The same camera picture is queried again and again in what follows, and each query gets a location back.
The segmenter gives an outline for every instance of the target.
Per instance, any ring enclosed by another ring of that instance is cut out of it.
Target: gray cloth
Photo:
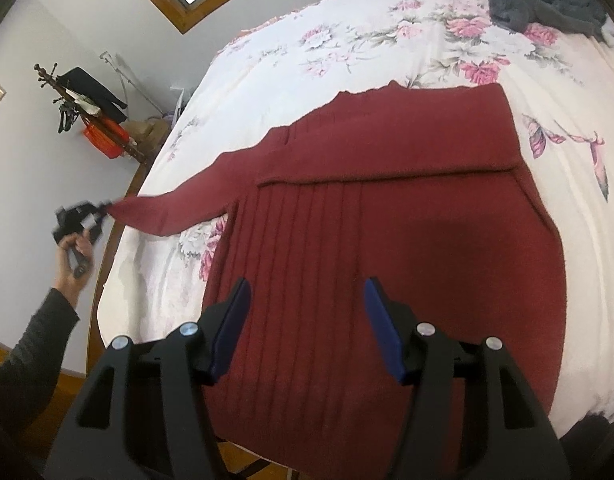
[[[562,32],[582,33],[604,41],[601,28],[607,13],[598,0],[490,0],[492,22],[524,32],[539,22]]]
[[[77,322],[69,301],[52,288],[0,365],[0,425],[11,436],[24,430],[49,405]]]

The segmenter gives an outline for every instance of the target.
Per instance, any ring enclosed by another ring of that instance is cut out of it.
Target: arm
[[[0,423],[10,434],[24,430],[49,404],[69,335],[78,322],[74,308],[91,272],[79,280],[73,277],[67,253],[72,245],[91,258],[87,238],[72,235],[60,242],[54,287],[0,365]]]

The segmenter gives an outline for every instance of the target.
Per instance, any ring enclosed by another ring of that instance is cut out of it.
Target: white cloth
[[[71,97],[73,97],[76,104],[80,105],[80,107],[85,110],[89,115],[97,116],[101,112],[100,107],[96,106],[96,104],[88,97],[80,95],[77,92],[74,92],[73,90],[69,89],[67,89],[67,93]]]
[[[550,413],[562,435],[588,412],[614,415],[614,27],[604,29],[609,44],[536,24],[510,34],[492,25],[487,4],[325,0],[237,38],[214,60],[142,193],[174,189],[340,91],[391,80],[500,83],[564,249],[567,323]],[[169,238],[126,230],[98,310],[106,343],[120,333],[161,338],[197,319],[222,222]]]

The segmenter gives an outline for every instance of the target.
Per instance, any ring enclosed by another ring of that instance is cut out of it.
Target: gray sleeve
[[[0,365],[0,423],[10,434],[24,430],[49,405],[78,319],[71,304],[52,288]]]

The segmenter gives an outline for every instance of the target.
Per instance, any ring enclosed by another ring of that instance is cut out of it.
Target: orange basket
[[[87,137],[87,139],[89,139],[89,141],[95,147],[97,147],[98,150],[103,152],[109,158],[117,158],[118,156],[122,155],[122,152],[124,152],[122,146],[118,146],[118,144],[107,137],[88,119],[83,118],[82,120],[85,123],[85,126],[87,126],[83,132],[83,135]],[[129,142],[129,134],[122,128],[122,126],[119,126],[118,123],[107,117],[101,117],[100,120],[106,127],[113,130],[122,140]]]

